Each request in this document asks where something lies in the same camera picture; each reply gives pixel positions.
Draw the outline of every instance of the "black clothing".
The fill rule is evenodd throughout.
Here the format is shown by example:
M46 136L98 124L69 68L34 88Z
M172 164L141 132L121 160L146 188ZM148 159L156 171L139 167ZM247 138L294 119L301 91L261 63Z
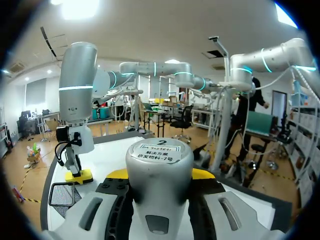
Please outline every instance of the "black clothing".
M260 85L260 81L257 78L253 78L252 79L254 85L256 88L259 88ZM262 97L262 93L261 90L256 90L254 95L252 97L250 97L250 101L249 101L249 111L255 111L256 110L256 106L257 103L260 104L261 106L263 106L265 104L264 98ZM247 110L248 110L248 99L247 96L239 96L239 107L238 107L238 111L236 113L236 115L232 115L231 116L231 126L228 132L228 136L226 138L226 144L229 144L228 147L224 150L224 155L225 158L229 157L230 154L230 149L234 143L234 140L236 138L236 136L233 137L235 131L237 129L241 129L241 132L243 134L244 132L244 128L245 128L245 124L246 124L246 118L247 118ZM249 149L250 146L250 140L251 140L251 136L246 134L244 135L244 140L243 140L243 145L241 146L241 150L240 150L240 154L237 157L237 159L239 161L243 161L246 156L247 156L247 150Z
M253 78L252 82L254 83L256 88L260 88L260 81L257 78ZM255 111L257 103L263 106L265 104L264 98L262 97L261 90L256 90L254 95L250 97L249 101L249 111ZM247 117L247 110L248 110L248 99L247 96L239 96L239 107L238 111L236 113L237 116L243 117L244 122L246 122L246 117Z

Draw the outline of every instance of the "ceiling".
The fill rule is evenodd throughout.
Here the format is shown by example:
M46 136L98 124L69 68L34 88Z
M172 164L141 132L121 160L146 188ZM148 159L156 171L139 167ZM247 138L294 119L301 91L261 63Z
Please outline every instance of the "ceiling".
M49 50L41 27L57 58ZM62 5L48 4L35 15L7 65L19 61L26 66L12 76L11 81L19 84L26 83L25 77L31 81L48 77L51 66L57 67L51 77L59 76L61 62L57 60L63 58L64 46L90 42L97 46L98 63L106 69L116 71L124 61L176 59L190 63L200 76L221 74L211 65L223 64L222 59L202 54L216 50L210 36L219 36L233 55L303 34L278 22L275 5L269 0L100 0L96 15L83 20L64 20Z

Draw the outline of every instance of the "door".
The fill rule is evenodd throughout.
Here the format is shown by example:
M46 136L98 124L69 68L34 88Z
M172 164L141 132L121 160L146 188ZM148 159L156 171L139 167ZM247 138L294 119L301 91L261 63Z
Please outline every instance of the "door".
M278 117L277 125L281 127L281 119L284 111L287 110L287 94L281 91L272 91L272 110L271 115Z

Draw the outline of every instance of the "number 2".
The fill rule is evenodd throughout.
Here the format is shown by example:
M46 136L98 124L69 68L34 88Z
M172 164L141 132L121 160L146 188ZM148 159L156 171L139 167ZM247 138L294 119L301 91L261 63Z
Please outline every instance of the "number 2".
M160 140L157 145L165 145L166 143L167 143L167 141L165 141L165 140Z

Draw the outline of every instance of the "ceiling vent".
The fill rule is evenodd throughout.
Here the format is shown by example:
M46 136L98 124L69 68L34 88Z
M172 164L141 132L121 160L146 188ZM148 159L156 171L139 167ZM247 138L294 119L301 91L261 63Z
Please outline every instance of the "ceiling vent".
M223 58L224 56L218 50L202 52L208 59L218 59Z
M25 68L26 68L26 65L24 63L22 63L21 61L16 61L9 68L9 72L11 74L18 74L21 71L23 71Z
M225 66L223 65L211 65L211 68L214 70L225 70Z

